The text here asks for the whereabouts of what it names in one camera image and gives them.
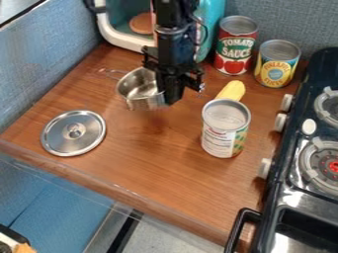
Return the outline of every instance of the yellow corn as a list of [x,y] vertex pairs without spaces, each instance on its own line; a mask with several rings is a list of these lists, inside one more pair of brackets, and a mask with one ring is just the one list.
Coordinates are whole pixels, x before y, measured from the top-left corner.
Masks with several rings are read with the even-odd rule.
[[241,81],[234,80],[228,82],[217,94],[215,99],[232,99],[240,101],[245,94],[245,86]]

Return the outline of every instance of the metal pot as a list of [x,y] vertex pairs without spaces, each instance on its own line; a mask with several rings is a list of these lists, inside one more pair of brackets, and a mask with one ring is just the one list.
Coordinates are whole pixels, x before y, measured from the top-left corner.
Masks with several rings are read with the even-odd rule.
[[[110,73],[125,73],[120,70],[110,70]],[[139,67],[121,80],[119,78],[117,92],[126,99],[130,110],[154,110],[166,106],[163,92],[158,92],[155,72]]]

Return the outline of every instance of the teal appliance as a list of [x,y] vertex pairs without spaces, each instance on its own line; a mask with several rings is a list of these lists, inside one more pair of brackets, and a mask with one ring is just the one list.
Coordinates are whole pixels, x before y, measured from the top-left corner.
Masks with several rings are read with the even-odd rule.
[[[102,36],[110,43],[141,52],[144,45],[155,46],[153,36],[140,35],[131,30],[129,21],[132,17],[151,10],[149,0],[94,0],[97,22]],[[197,41],[205,41],[197,45],[196,61],[204,60],[218,31],[218,22],[224,16],[226,0],[200,0],[199,8],[195,16],[208,28],[208,37],[205,40],[206,31],[199,27]]]

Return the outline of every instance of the pot handle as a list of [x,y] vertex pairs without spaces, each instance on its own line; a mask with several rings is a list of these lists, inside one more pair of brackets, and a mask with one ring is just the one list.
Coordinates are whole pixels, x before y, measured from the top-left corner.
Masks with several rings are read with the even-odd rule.
[[236,217],[236,220],[232,226],[229,238],[224,247],[224,253],[233,253],[236,250],[237,243],[240,237],[240,234],[243,230],[244,224],[246,222],[259,223],[261,221],[261,214],[257,211],[251,209],[241,209]]
[[126,75],[129,71],[118,70],[118,69],[108,69],[108,68],[101,68],[99,72],[105,72],[106,75],[114,80],[120,81],[121,78],[114,76],[114,74],[123,74]]

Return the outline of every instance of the wooden countertop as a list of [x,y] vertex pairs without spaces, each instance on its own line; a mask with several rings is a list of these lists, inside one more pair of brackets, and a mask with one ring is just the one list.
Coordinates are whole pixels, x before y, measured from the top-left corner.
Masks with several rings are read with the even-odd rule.
[[[229,77],[206,63],[207,89],[202,97],[186,89],[183,100],[168,109],[131,112],[115,92],[117,81],[99,70],[130,71],[141,60],[138,53],[101,44],[1,135],[1,150],[223,243],[237,212],[257,209],[264,182],[256,179],[256,171],[261,159],[274,153],[280,138],[272,132],[275,115],[297,81],[284,89],[269,89],[252,73]],[[246,85],[242,102],[251,110],[252,123],[244,151],[219,159],[201,148],[201,110],[233,79]],[[77,109],[102,115],[108,130],[105,140],[77,157],[44,151],[40,144],[44,125]]]

